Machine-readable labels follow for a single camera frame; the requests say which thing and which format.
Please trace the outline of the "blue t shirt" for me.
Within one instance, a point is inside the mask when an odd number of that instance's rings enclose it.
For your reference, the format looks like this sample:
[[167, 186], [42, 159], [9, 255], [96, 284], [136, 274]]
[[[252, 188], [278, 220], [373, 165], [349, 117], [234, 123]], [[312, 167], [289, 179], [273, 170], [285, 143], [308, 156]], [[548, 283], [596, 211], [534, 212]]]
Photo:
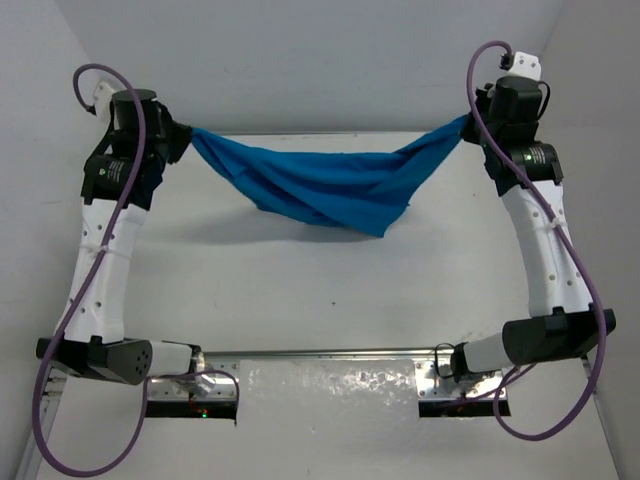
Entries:
[[383, 237], [456, 148], [465, 121], [460, 116], [393, 152], [280, 152], [203, 129], [193, 131], [191, 143], [262, 211]]

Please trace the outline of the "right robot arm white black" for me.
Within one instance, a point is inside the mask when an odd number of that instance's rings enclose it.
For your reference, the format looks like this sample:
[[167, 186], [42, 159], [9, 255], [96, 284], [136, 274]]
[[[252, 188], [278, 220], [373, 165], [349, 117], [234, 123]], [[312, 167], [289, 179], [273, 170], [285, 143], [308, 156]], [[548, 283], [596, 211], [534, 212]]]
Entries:
[[476, 92], [475, 105], [501, 151], [473, 117], [461, 132], [482, 147], [484, 166], [511, 221], [525, 266], [529, 315], [490, 337], [455, 346], [454, 380], [587, 355], [598, 343], [593, 301], [556, 232], [567, 228], [563, 173], [556, 150], [536, 140], [543, 93], [535, 80], [504, 76]]

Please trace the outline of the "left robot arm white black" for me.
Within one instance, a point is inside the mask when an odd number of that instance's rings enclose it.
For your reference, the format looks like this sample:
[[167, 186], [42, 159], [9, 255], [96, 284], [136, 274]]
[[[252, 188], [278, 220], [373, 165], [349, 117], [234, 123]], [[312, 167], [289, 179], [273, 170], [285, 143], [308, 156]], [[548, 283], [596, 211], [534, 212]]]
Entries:
[[67, 375], [138, 385], [193, 368], [196, 347], [131, 339], [124, 300], [135, 243], [165, 167], [191, 140], [154, 91], [119, 91], [107, 132], [84, 165], [82, 234], [70, 292], [75, 311], [62, 323], [51, 363]]

